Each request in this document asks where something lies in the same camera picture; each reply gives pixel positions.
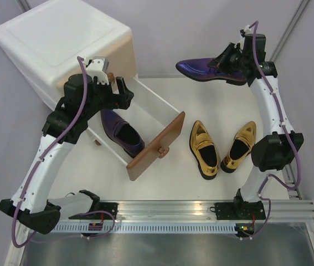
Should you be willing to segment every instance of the white floor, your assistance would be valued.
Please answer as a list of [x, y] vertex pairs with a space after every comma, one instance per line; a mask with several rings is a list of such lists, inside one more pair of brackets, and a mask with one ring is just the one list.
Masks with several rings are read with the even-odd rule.
[[[129, 180], [120, 160], [107, 148], [96, 146], [82, 134], [65, 160], [50, 192], [50, 198], [69, 192], [89, 190], [102, 200], [231, 200], [246, 181], [252, 168], [248, 156], [232, 174], [221, 169], [214, 180], [199, 174], [189, 150], [189, 134], [196, 120], [201, 120], [211, 134], [220, 159], [226, 155], [234, 135], [247, 122], [262, 123], [254, 96], [247, 86], [237, 87], [224, 81], [198, 83], [187, 78], [141, 79], [175, 108], [186, 112], [183, 131], [170, 146], [169, 154], [154, 162], [136, 181]], [[141, 121], [148, 127], [148, 121]], [[287, 190], [275, 181], [264, 196], [288, 199]]]

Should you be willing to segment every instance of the metal extrusion rail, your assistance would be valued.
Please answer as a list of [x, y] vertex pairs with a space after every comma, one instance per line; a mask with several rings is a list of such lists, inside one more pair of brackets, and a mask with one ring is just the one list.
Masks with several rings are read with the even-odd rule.
[[[210, 211], [210, 207], [216, 202], [226, 201], [117, 201], [119, 207], [114, 232], [234, 233], [236, 223], [249, 223], [249, 221], [217, 221], [215, 214]], [[314, 222], [312, 201], [273, 200], [271, 203], [269, 223]], [[267, 202], [264, 202], [264, 207], [267, 213]], [[99, 223], [99, 220], [61, 221], [52, 232], [88, 233], [91, 232], [88, 225], [92, 222]], [[111, 226], [109, 221], [104, 223], [105, 227], [101, 232]]]

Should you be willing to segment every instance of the gold shoe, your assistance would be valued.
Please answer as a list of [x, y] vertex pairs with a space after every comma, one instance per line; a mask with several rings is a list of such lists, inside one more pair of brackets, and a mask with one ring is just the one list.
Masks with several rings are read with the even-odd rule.
[[192, 127], [189, 144], [202, 177], [206, 180], [214, 179], [219, 166], [217, 150], [205, 126], [199, 120]]
[[255, 144], [256, 124], [250, 121], [235, 135], [232, 147], [221, 162], [221, 168], [226, 173], [233, 173], [251, 152]]

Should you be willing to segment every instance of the purple dress shoe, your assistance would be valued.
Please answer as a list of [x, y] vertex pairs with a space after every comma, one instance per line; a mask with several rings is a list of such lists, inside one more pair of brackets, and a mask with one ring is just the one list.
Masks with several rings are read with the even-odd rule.
[[135, 158], [145, 148], [141, 136], [117, 113], [102, 109], [100, 115], [102, 126], [109, 139], [119, 144], [132, 158]]
[[209, 67], [208, 64], [214, 58], [199, 58], [188, 59], [180, 61], [176, 64], [177, 70], [183, 75], [196, 81], [210, 81], [210, 80], [226, 80], [227, 83], [233, 85], [244, 85], [246, 78], [241, 72], [235, 72], [232, 75], [223, 74], [216, 67]]

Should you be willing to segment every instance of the brown wooden panel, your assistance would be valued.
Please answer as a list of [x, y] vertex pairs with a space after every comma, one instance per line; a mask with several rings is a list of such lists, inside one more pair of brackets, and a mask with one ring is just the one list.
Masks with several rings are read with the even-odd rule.
[[180, 135], [184, 119], [185, 112], [181, 112], [126, 166], [131, 181], [136, 180], [161, 155], [158, 152], [160, 148], [164, 150], [169, 148], [169, 145]]

